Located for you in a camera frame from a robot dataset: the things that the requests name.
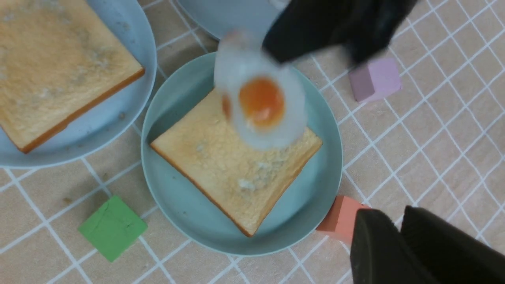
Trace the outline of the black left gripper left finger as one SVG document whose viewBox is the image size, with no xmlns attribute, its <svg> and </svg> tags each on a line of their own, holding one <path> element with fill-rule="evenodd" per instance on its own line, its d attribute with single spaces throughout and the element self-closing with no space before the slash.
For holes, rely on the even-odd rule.
<svg viewBox="0 0 505 284">
<path fill-rule="evenodd" d="M 391 219 L 377 209 L 357 210 L 350 264 L 355 284 L 438 283 Z"/>
</svg>

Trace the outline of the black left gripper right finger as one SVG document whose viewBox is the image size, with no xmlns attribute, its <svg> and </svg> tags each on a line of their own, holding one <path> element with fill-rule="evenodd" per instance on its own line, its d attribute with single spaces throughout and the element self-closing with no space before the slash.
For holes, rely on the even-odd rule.
<svg viewBox="0 0 505 284">
<path fill-rule="evenodd" d="M 503 284 L 505 258 L 424 208 L 407 206 L 400 233 L 441 284 Z"/>
</svg>

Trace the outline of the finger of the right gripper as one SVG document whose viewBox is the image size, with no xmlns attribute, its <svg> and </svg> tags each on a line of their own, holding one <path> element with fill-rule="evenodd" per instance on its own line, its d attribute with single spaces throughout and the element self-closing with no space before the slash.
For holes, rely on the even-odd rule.
<svg viewBox="0 0 505 284">
<path fill-rule="evenodd" d="M 291 0 L 271 25 L 262 50 L 280 64 L 342 45 L 355 20 L 354 0 Z"/>
<path fill-rule="evenodd" d="M 417 3 L 416 0 L 357 0 L 346 40 L 351 65 L 361 66 L 384 52 Z"/>
</svg>

